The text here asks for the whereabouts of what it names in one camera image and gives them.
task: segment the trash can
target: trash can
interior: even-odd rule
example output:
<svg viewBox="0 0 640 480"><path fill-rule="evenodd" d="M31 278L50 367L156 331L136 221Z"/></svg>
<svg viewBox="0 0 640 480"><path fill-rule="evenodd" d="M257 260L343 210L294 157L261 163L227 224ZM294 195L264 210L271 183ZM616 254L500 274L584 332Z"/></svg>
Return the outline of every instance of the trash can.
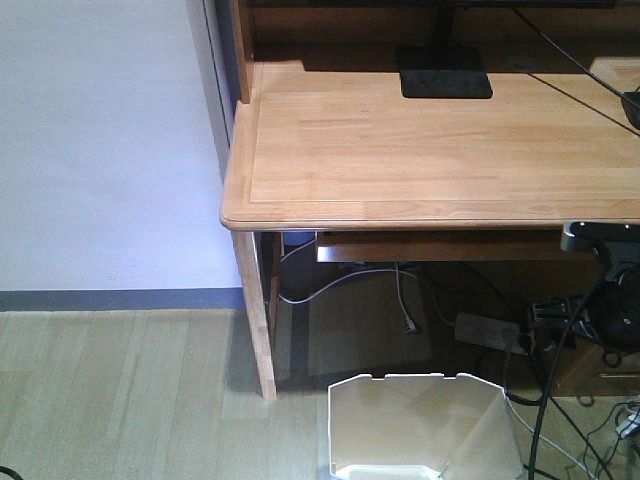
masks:
<svg viewBox="0 0 640 480"><path fill-rule="evenodd" d="M359 375L329 387L329 465L343 480L524 476L504 390L473 375Z"/></svg>

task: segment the gray baseboard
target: gray baseboard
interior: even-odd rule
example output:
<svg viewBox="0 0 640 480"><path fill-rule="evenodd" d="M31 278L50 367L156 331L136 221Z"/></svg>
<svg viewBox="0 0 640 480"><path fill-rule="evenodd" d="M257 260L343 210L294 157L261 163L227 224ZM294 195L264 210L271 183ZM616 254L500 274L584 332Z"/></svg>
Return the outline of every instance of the gray baseboard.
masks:
<svg viewBox="0 0 640 480"><path fill-rule="evenodd" d="M0 312L244 308L241 288L0 292Z"/></svg>

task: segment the wooden floor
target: wooden floor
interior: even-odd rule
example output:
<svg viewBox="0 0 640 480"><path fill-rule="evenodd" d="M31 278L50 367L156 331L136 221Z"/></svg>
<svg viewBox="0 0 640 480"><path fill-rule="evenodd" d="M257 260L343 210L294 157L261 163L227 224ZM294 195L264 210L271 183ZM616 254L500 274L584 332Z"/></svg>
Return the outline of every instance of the wooden floor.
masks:
<svg viewBox="0 0 640 480"><path fill-rule="evenodd" d="M1 314L0 464L25 480L329 479L327 385L447 355L433 341L444 325L401 333L393 293L392 278L362 278L308 307L284 306L274 402L259 396L243 311ZM425 305L410 302L417 318ZM561 401L589 431L616 400ZM535 410L519 410L533 421ZM580 456L583 443L556 413L550 408L544 433ZM515 425L526 458L529 435ZM604 455L612 423L593 440ZM615 478L640 478L634 461L622 445ZM587 478L545 444L538 465L558 478Z"/></svg>

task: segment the monitor stand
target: monitor stand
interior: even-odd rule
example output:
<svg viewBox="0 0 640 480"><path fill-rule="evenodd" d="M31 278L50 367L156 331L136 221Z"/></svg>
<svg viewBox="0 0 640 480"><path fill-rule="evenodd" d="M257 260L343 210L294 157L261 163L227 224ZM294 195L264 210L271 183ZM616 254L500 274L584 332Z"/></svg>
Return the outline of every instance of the monitor stand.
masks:
<svg viewBox="0 0 640 480"><path fill-rule="evenodd" d="M491 98L478 51L451 46L455 7L438 7L431 45L398 47L402 95L407 98Z"/></svg>

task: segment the wall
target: wall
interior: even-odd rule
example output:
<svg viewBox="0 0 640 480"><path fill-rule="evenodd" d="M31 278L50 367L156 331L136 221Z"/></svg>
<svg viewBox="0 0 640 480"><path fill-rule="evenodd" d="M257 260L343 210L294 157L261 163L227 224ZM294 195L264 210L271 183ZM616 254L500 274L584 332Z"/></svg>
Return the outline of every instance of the wall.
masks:
<svg viewBox="0 0 640 480"><path fill-rule="evenodd" d="M240 286L185 0L0 0L0 72L0 290Z"/></svg>

